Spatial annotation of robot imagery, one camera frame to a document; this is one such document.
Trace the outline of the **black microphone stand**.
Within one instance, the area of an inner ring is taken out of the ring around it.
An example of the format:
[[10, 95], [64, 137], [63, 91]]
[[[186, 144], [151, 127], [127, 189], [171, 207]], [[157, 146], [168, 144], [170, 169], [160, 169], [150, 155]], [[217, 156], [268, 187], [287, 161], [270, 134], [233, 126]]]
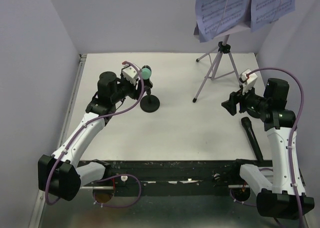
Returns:
[[140, 100], [140, 108], [146, 113], [153, 113], [160, 108], [160, 100], [152, 94], [153, 83], [150, 79], [144, 79], [143, 81], [145, 96]]

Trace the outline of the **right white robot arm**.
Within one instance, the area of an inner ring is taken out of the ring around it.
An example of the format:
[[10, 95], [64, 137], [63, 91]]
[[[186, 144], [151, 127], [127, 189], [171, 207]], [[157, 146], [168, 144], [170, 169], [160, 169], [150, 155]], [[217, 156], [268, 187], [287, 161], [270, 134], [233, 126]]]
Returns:
[[298, 159], [294, 150], [296, 115], [286, 109], [289, 83], [278, 78], [268, 79], [263, 96], [255, 93], [257, 77], [240, 78], [242, 88], [232, 92], [222, 102], [231, 115], [254, 113], [264, 124], [270, 143], [273, 179], [269, 181], [257, 165], [243, 164], [230, 171], [230, 179], [244, 181], [256, 195], [256, 207], [263, 217], [297, 220], [315, 207], [300, 178]]

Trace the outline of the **green toy microphone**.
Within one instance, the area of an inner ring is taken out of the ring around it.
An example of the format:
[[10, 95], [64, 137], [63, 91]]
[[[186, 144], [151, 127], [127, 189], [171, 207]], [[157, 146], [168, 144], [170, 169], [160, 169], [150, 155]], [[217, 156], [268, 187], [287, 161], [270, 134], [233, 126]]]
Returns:
[[152, 69], [148, 65], [144, 65], [140, 70], [140, 75], [143, 80], [148, 80], [151, 78], [152, 75]]

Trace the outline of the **black microphone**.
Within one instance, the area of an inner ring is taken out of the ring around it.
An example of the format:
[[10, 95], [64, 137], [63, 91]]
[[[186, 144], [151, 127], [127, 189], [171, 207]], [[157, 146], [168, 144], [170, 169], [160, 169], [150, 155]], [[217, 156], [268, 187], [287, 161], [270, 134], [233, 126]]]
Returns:
[[252, 127], [252, 122], [251, 122], [250, 118], [246, 116], [246, 117], [243, 117], [240, 121], [241, 121], [241, 125], [246, 133], [246, 136], [248, 138], [249, 144], [252, 148], [252, 151], [255, 155], [256, 160], [259, 163], [262, 163], [264, 161], [263, 154], [261, 152], [258, 140], [257, 140], [256, 135], [254, 133], [254, 130]]

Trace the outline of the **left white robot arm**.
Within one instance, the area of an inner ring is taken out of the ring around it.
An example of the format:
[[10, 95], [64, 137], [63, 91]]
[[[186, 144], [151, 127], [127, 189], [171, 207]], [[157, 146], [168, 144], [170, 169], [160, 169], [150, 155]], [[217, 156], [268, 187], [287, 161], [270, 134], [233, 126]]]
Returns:
[[42, 155], [38, 160], [38, 188], [45, 192], [48, 205], [56, 203], [50, 195], [71, 201], [81, 187], [91, 182], [101, 186], [110, 182], [109, 163], [95, 159], [79, 167], [79, 161], [95, 136], [118, 114], [116, 104], [126, 97], [139, 102], [148, 86], [152, 83], [145, 69], [133, 76], [124, 71], [120, 77], [111, 71], [99, 75], [97, 92], [77, 129], [52, 155]]

